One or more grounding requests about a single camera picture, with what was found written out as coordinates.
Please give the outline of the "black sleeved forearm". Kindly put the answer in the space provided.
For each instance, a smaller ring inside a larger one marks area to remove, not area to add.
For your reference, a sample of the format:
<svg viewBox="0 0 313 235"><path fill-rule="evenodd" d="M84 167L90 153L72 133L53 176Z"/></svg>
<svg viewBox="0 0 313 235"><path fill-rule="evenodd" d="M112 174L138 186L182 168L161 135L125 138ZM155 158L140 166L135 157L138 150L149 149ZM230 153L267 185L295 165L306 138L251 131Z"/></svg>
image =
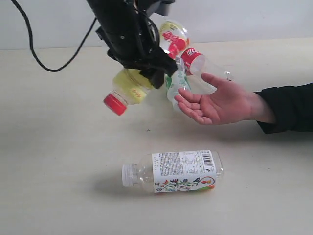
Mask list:
<svg viewBox="0 0 313 235"><path fill-rule="evenodd" d="M313 131L313 84L266 88L256 92L272 110L275 123L258 121L265 134Z"/></svg>

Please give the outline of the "person's open bare hand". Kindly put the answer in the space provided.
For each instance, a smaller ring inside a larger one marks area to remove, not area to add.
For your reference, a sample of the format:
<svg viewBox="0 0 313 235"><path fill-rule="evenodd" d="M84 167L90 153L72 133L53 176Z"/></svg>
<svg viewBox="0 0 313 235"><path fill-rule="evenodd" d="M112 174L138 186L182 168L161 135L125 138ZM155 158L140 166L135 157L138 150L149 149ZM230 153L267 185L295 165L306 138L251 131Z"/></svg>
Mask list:
<svg viewBox="0 0 313 235"><path fill-rule="evenodd" d="M212 94L193 94L179 89L175 96L179 108L195 122L223 125L243 120L272 121L267 104L258 94L211 74L203 73L201 78L217 90Z"/></svg>

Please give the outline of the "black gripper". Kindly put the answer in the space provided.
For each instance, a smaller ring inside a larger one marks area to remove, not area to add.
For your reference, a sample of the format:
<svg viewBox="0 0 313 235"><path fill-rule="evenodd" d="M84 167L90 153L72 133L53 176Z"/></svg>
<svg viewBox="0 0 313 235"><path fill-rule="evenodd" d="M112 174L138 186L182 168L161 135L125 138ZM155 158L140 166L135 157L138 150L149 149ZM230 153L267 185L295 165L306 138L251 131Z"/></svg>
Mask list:
<svg viewBox="0 0 313 235"><path fill-rule="evenodd" d="M105 41L107 55L128 69L139 69L140 75L159 89L164 74L177 70L153 33L149 18L134 7L133 0L89 0L88 4L100 23L99 38Z"/></svg>

